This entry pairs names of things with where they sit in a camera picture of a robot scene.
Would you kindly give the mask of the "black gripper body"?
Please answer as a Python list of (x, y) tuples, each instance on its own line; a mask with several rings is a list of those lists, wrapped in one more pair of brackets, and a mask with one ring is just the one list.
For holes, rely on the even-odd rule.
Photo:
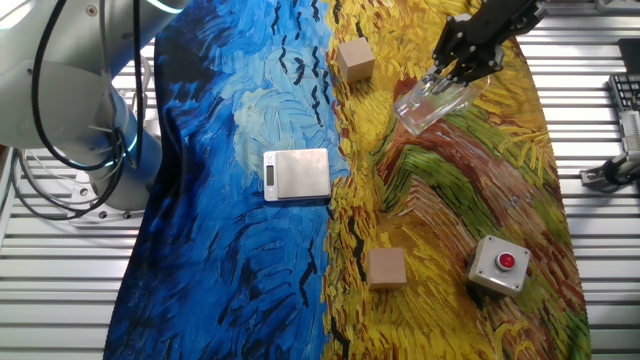
[(503, 43), (531, 31), (547, 14), (541, 0), (487, 0), (466, 21), (471, 56), (502, 56)]

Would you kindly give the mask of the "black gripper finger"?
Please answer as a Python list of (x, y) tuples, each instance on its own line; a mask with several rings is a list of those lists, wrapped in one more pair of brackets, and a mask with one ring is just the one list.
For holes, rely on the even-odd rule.
[(455, 65), (446, 79), (456, 84), (466, 86), (503, 69), (504, 52), (500, 45), (464, 45), (455, 49), (451, 55), (455, 59)]
[(473, 70), (469, 63), (471, 45), (465, 38), (466, 23), (470, 16), (447, 16), (440, 38), (432, 51), (436, 74), (454, 64), (450, 76), (468, 76)]

